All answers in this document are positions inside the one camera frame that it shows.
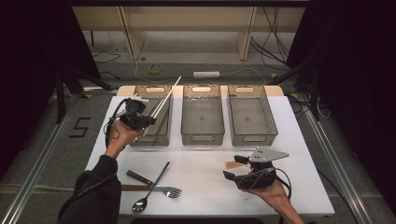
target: metal utensil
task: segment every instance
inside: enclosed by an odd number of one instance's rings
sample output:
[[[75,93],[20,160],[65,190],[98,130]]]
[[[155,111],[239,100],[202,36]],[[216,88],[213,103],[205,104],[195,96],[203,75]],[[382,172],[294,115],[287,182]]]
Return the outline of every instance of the metal utensil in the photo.
[[[124,191],[141,191],[141,190],[149,190],[151,186],[145,185],[122,185],[122,190]],[[162,192],[166,197],[169,198],[177,198],[181,194],[181,189],[174,187],[161,187],[155,186],[152,191]]]
[[[166,163],[165,167],[163,167],[163,171],[160,173],[160,175],[158,176],[157,180],[155,181],[155,183],[151,186],[150,190],[148,191],[148,194],[146,195],[146,197],[139,199],[136,203],[134,203],[134,206],[132,207],[132,211],[135,213],[140,213],[143,210],[145,210],[145,208],[148,205],[148,197],[150,195],[150,193],[154,190],[154,187],[157,185],[157,183],[160,181],[161,177],[163,177],[163,174],[165,173],[166,169],[168,169],[169,165],[170,165],[170,161]]]
[[[137,179],[137,180],[139,180],[139,181],[141,181],[141,182],[147,184],[147,186],[144,186],[144,187],[143,187],[143,186],[142,186],[142,187],[139,186],[139,188],[141,188],[142,190],[144,190],[144,189],[149,189],[149,187],[153,185],[153,182],[152,182],[151,180],[146,179],[146,178],[143,177],[142,175],[139,175],[139,174],[137,174],[137,173],[135,173],[135,172],[133,172],[133,171],[131,171],[131,170],[129,170],[126,174],[127,174],[128,176],[134,178],[134,179]],[[163,194],[164,194],[166,197],[169,197],[169,198],[177,198],[178,196],[180,196],[181,191],[182,191],[181,189],[174,188],[174,187],[167,187],[167,189],[165,189],[165,188],[163,188],[163,187],[161,187],[161,186],[159,186],[159,185],[157,185],[157,186],[155,186],[155,187],[159,187],[159,188],[154,188],[153,191],[159,191],[159,190],[156,190],[156,189],[162,189]]]

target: gray floor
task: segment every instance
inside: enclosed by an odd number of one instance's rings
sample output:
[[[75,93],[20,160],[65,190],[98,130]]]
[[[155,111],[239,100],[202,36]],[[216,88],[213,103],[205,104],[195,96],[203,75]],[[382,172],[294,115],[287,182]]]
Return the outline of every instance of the gray floor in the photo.
[[[90,33],[86,32],[85,35],[88,43],[90,43]],[[255,38],[261,42],[265,37],[266,35],[263,34],[255,34]],[[289,47],[293,35],[284,34],[282,37],[284,37],[285,45]],[[178,76],[183,77],[183,82],[207,82],[207,80],[191,79],[193,71],[220,71],[221,74],[230,74],[249,68],[227,78],[210,80],[218,83],[238,84],[262,83],[262,79],[250,68],[258,71],[267,82],[271,81],[272,74],[282,76],[285,73],[285,71],[265,67],[261,55],[254,49],[249,50],[246,61],[240,61],[234,41],[235,35],[231,33],[177,33],[177,35],[149,33],[137,61],[137,70],[136,63],[130,60],[125,49],[121,33],[94,32],[94,39],[95,46],[91,46],[92,54],[106,51],[120,55],[119,58],[109,63],[97,64],[101,72],[111,72],[120,77],[120,79],[116,79],[109,73],[102,73],[101,75],[103,81],[116,87],[143,83],[158,84],[162,83],[159,82],[162,80],[173,83]],[[277,52],[274,40],[269,43],[268,48],[272,52]],[[94,59],[97,62],[105,62],[115,57],[118,56],[101,53]],[[276,64],[275,61],[266,60],[265,62],[278,68],[284,68],[280,64]],[[163,65],[163,72],[157,76],[149,74],[148,66],[157,63]],[[283,91],[292,91],[294,81],[295,78],[291,78],[282,83]],[[81,82],[86,87],[95,87],[85,80]],[[60,207],[71,195],[70,190],[73,188],[77,176],[86,167],[97,134],[102,131],[100,125],[103,122],[106,109],[112,95],[114,95],[114,93],[103,94],[96,91],[90,93],[92,95],[89,95],[89,97],[77,99],[76,105],[71,108],[68,121],[56,141],[42,173],[39,174],[35,190],[24,204],[18,223],[56,223]],[[71,99],[66,100],[70,103],[74,98],[75,96],[72,96]],[[296,104],[292,104],[292,106],[295,110],[299,109]],[[2,180],[0,185],[0,217],[6,214],[21,185],[25,182],[37,159],[40,158],[40,153],[46,147],[48,139],[51,138],[51,133],[56,128],[56,111],[56,100],[51,99],[46,112],[39,121],[39,125],[36,126],[35,131],[29,138],[25,150],[21,151]],[[337,177],[334,175],[322,145],[308,120],[308,113],[304,113],[304,110],[296,113],[304,140],[317,168],[340,189],[341,186]],[[82,134],[81,130],[74,129],[78,118],[90,118],[80,123],[89,127],[89,130],[83,138],[70,138],[70,135]],[[322,118],[320,124],[350,177],[352,185],[362,199],[372,223],[396,223],[395,216],[364,171],[359,159],[353,157],[337,121],[330,116],[328,119]],[[352,215],[334,188],[325,179],[322,179],[322,182],[334,206],[335,214],[331,217],[304,217],[304,220],[315,220],[317,223],[354,223]],[[131,220],[130,217],[120,217],[119,223],[130,223]],[[277,223],[278,218],[260,217],[259,220],[265,223]]]

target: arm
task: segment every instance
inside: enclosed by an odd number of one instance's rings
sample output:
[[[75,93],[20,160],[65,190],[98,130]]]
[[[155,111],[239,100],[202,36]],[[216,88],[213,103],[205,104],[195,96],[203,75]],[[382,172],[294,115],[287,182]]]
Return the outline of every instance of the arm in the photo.
[[[279,213],[288,224],[303,224],[303,220],[291,205],[282,184],[275,180],[274,184],[266,189],[248,189],[247,192],[255,194]]]
[[[91,171],[78,177],[74,194],[62,207],[58,223],[117,223],[121,188],[116,158],[142,134],[141,130],[131,130],[121,121],[114,121],[105,155]]]

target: black sleeve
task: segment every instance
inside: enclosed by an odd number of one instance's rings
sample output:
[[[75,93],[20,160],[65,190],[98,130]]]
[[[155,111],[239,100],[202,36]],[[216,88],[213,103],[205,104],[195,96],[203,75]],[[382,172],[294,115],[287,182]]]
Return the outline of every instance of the black sleeve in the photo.
[[[117,169],[116,160],[102,155],[91,171],[82,173],[58,223],[117,223],[121,196]]]

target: power strip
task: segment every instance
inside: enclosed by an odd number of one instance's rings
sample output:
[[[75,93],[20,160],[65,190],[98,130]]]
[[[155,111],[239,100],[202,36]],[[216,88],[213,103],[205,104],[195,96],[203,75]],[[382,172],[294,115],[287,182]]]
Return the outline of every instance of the power strip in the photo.
[[[220,77],[220,72],[194,72],[195,78]]]

